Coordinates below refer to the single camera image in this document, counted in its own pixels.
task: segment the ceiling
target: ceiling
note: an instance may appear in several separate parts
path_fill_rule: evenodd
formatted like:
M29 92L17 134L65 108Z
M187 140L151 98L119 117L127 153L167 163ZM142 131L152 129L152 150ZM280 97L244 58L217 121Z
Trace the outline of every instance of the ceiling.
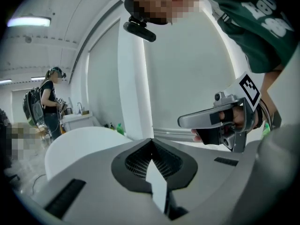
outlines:
M50 27L7 28L0 45L0 80L30 82L60 67L69 82L81 46L99 15L119 0L25 0L13 17L51 18Z

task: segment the jeans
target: jeans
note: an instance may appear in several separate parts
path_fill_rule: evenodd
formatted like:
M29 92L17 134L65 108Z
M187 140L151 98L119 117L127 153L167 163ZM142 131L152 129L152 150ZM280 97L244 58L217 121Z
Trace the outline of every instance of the jeans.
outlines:
M51 131L53 140L61 135L60 131L60 121L58 119L57 113L45 113L44 121L46 126Z

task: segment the green t-shirt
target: green t-shirt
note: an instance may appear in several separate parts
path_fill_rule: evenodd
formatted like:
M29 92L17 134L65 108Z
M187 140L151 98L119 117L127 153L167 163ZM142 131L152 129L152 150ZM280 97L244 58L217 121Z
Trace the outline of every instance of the green t-shirt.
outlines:
M247 56L254 73L286 66L298 44L274 0L209 0L222 30Z

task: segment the backpack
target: backpack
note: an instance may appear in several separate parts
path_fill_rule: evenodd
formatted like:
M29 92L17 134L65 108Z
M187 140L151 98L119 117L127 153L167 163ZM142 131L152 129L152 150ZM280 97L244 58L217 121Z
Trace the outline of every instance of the backpack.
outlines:
M23 111L30 126L37 128L44 122L44 109L41 103L41 87L28 91L23 99Z

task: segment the ceiling light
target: ceiling light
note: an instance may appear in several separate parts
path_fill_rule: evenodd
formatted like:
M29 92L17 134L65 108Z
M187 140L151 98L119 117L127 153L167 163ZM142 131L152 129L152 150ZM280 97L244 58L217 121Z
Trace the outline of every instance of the ceiling light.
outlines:
M4 84L4 83L11 83L12 80L11 79L6 79L6 80L2 80L0 81L0 84Z
M8 27L14 26L44 26L49 27L51 23L50 18L46 17L34 17L34 16L26 16L26 17L17 17L12 18L8 21Z
M32 77L31 80L32 81L38 81L38 80L44 80L45 77Z

